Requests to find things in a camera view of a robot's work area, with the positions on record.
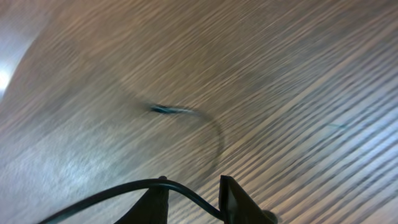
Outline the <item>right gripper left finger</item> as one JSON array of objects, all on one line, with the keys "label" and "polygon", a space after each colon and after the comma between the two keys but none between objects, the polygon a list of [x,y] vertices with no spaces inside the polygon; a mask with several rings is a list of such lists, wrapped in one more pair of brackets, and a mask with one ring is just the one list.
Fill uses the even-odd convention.
[{"label": "right gripper left finger", "polygon": [[169,190],[149,188],[115,224],[167,224]]}]

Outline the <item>black USB cable long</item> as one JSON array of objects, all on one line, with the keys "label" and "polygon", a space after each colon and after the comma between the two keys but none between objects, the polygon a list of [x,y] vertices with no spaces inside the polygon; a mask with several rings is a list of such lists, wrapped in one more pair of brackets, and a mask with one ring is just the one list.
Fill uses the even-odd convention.
[{"label": "black USB cable long", "polygon": [[211,139],[214,139],[217,142],[217,145],[216,149],[212,152],[212,158],[210,160],[211,163],[206,173],[211,174],[216,170],[220,163],[220,157],[224,152],[226,140],[221,125],[216,119],[214,119],[214,117],[204,111],[198,110],[197,108],[161,105],[157,103],[150,104],[149,110],[151,112],[164,114],[167,116],[182,114],[183,116],[195,117],[198,125],[202,129],[209,129],[212,134]]}]

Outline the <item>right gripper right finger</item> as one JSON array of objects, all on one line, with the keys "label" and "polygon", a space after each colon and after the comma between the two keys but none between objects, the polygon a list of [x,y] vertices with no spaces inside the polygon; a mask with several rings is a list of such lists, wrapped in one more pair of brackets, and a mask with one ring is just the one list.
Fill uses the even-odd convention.
[{"label": "right gripper right finger", "polygon": [[230,176],[220,178],[219,208],[227,224],[278,224],[278,218],[262,210]]}]

